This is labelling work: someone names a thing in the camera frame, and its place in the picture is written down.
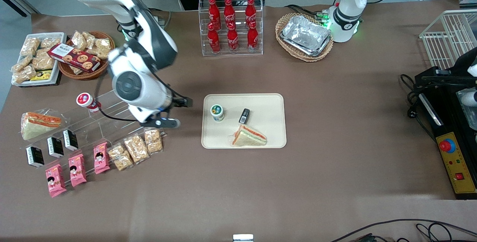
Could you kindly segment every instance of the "robotic arm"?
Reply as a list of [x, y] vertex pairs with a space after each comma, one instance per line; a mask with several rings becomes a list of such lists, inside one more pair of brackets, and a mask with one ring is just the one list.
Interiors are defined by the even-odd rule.
[[130, 40], [108, 56], [113, 90], [128, 103], [143, 126], [178, 128], [180, 121], [162, 118], [172, 107], [192, 106], [192, 100], [177, 94], [155, 74], [170, 66], [177, 55], [172, 38], [155, 21], [141, 0], [78, 0], [113, 15]]

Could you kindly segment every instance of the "white plate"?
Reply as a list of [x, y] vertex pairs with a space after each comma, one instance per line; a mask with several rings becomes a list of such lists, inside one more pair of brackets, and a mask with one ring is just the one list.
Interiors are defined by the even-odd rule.
[[[210, 107], [220, 104], [225, 118], [216, 122], [210, 114]], [[236, 147], [230, 144], [229, 137], [238, 130], [239, 118], [244, 108], [250, 110], [247, 125], [267, 137], [264, 146]], [[285, 128], [285, 106], [283, 97], [271, 94], [211, 94], [204, 98], [202, 117], [202, 146], [207, 149], [250, 149], [282, 148], [287, 143]]]

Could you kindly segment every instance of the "emergency stop button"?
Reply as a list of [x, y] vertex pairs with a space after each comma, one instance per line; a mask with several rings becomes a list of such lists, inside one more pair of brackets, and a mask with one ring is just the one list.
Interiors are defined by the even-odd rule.
[[444, 152], [448, 152], [449, 154], [455, 152], [455, 143], [453, 140], [447, 138], [439, 143], [439, 148]]

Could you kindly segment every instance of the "white wire basket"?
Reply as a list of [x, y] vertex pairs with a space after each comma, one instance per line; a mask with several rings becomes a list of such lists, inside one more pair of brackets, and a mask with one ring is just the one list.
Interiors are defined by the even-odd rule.
[[432, 66], [452, 67], [461, 55], [477, 47], [477, 9], [447, 10], [420, 35]]

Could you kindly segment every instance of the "wrapped sandwich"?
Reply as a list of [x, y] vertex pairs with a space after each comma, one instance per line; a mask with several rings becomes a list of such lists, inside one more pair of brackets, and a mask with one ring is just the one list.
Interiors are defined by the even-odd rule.
[[61, 118], [28, 112], [22, 115], [21, 131], [24, 140], [30, 140], [61, 125]]
[[234, 134], [232, 146], [263, 146], [267, 144], [267, 137], [248, 125], [240, 125]]

